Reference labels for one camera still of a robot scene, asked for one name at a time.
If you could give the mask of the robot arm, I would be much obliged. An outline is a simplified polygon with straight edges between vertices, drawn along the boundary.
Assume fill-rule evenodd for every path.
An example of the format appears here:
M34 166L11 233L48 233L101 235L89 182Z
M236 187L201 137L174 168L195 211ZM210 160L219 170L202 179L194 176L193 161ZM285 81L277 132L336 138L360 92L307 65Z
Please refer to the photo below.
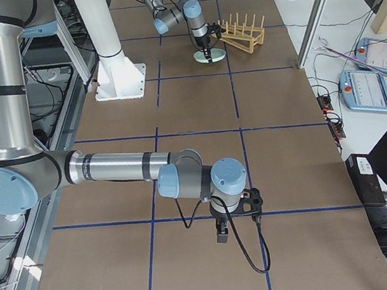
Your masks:
M157 32L166 34L173 27L186 21L193 36L197 50L203 54L208 63L213 61L210 47L210 28L203 17L203 11L198 0L179 0L168 7L163 0L141 0L154 18Z
M99 56L97 101L136 99L144 96L145 65L124 54L106 0L74 0ZM172 9L162 0L141 0L153 14L160 34L185 21L198 54L211 63L210 35L197 0L179 0ZM217 242L226 242L227 221L238 233L232 216L244 214L252 200L246 187L246 170L231 158L205 166L194 150L166 153L83 154L81 151L45 151L35 143L21 62L19 37L53 34L58 24L53 0L0 0L0 214L31 209L38 201L65 185L86 181L157 181L160 196L176 200L198 199L190 222L201 203L210 203L216 218Z

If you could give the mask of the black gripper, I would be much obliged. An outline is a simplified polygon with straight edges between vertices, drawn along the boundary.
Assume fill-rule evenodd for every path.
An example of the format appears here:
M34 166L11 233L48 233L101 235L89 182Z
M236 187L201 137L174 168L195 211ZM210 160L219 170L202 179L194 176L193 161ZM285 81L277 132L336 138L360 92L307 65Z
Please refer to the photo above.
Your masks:
M231 220L231 216L227 213L221 213L218 211L211 213L212 217L216 220L216 238L217 242L223 244L228 241L228 223Z
M208 34L204 34L203 36L195 36L194 40L198 47L199 51L202 51L203 57L206 60L206 63L211 63L211 50L210 50L210 36Z

